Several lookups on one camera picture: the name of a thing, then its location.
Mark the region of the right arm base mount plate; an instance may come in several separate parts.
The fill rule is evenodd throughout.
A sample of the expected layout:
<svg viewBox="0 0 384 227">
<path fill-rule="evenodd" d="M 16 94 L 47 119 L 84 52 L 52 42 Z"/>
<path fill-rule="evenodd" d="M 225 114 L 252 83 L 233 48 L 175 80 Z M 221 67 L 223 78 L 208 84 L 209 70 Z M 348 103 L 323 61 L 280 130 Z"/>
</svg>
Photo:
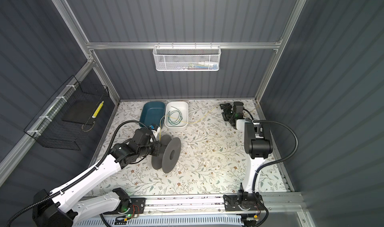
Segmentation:
<svg viewBox="0 0 384 227">
<path fill-rule="evenodd" d="M 226 212 L 259 212 L 264 210 L 253 195 L 245 195 L 244 197 L 239 197 L 237 195 L 223 195 L 223 200 Z"/>
</svg>

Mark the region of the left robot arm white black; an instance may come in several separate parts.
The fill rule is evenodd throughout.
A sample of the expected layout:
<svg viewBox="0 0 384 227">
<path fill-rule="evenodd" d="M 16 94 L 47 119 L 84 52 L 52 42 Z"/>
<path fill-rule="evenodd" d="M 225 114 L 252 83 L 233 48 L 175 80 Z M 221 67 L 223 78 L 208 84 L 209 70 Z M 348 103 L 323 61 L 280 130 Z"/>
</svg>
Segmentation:
<svg viewBox="0 0 384 227">
<path fill-rule="evenodd" d="M 114 145 L 102 163 L 94 164 L 71 181 L 53 189 L 51 193 L 58 193 L 56 197 L 33 208 L 35 224 L 38 227 L 71 227 L 108 212 L 121 215 L 133 213 L 132 201 L 121 188 L 85 201 L 82 198 L 108 177 L 137 163 L 138 158 L 158 155 L 161 143 L 157 141 L 157 136 L 160 131 L 160 128 L 136 130 L 133 138 Z"/>
</svg>

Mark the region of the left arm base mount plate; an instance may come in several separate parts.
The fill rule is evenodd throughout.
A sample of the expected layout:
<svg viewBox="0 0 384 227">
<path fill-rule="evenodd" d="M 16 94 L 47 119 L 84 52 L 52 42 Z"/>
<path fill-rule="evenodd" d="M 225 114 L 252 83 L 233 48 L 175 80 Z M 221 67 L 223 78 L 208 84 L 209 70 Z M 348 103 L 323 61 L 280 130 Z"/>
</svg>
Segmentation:
<svg viewBox="0 0 384 227">
<path fill-rule="evenodd" d="M 123 201 L 117 209 L 111 212 L 105 212 L 104 215 L 141 215 L 144 213 L 145 198 L 131 198 L 130 202 Z"/>
</svg>

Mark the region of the grey perforated cable spool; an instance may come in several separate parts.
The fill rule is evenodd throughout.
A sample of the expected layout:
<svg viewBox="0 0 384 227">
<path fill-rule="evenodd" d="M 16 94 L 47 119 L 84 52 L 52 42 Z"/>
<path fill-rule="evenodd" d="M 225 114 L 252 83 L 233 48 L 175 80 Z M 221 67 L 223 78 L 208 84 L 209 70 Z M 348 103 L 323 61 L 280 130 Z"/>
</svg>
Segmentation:
<svg viewBox="0 0 384 227">
<path fill-rule="evenodd" d="M 179 138 L 172 138 L 170 135 L 164 135 L 160 140 L 161 146 L 159 155 L 152 156 L 152 168 L 155 170 L 162 169 L 165 174 L 171 172 L 181 154 L 181 140 Z"/>
</svg>

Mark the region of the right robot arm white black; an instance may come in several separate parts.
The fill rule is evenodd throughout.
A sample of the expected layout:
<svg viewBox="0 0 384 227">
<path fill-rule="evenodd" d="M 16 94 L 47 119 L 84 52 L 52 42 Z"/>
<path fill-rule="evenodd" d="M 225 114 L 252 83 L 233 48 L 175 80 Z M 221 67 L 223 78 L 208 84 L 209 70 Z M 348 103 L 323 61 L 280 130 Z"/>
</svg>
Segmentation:
<svg viewBox="0 0 384 227">
<path fill-rule="evenodd" d="M 244 103 L 235 101 L 233 104 L 222 103 L 220 109 L 225 122 L 244 134 L 244 151 L 246 157 L 246 173 L 238 190 L 234 208 L 241 210 L 258 210 L 258 203 L 253 191 L 258 192 L 258 181 L 254 180 L 257 169 L 266 162 L 273 151 L 269 138 L 264 134 L 263 124 L 255 123 L 251 112 Z"/>
</svg>

